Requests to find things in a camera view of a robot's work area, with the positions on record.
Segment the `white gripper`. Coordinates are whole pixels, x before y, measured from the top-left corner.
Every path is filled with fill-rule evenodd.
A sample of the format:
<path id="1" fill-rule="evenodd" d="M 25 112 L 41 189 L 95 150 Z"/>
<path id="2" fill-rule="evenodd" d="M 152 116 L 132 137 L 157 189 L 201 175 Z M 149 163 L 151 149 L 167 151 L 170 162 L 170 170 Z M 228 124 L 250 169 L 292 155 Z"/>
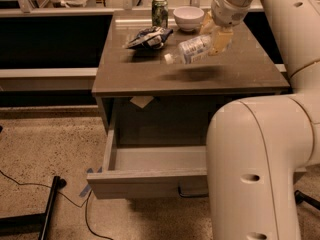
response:
<path id="1" fill-rule="evenodd" d="M 205 14 L 199 32 L 200 35 L 213 32 L 210 56 L 226 50 L 233 37 L 233 28 L 230 26 L 243 21 L 250 5 L 251 0 L 212 0 L 211 12 Z"/>

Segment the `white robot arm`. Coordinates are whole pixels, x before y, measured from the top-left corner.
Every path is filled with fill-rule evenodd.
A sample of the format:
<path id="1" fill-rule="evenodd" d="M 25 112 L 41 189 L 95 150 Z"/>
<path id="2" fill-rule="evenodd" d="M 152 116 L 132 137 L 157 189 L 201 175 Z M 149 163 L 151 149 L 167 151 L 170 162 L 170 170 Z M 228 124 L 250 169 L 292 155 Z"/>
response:
<path id="1" fill-rule="evenodd" d="M 252 0 L 213 0 L 216 24 Z M 260 0 L 287 70 L 289 95 L 233 101 L 207 133 L 214 240 L 301 240 L 294 173 L 320 161 L 320 9 L 315 0 Z"/>

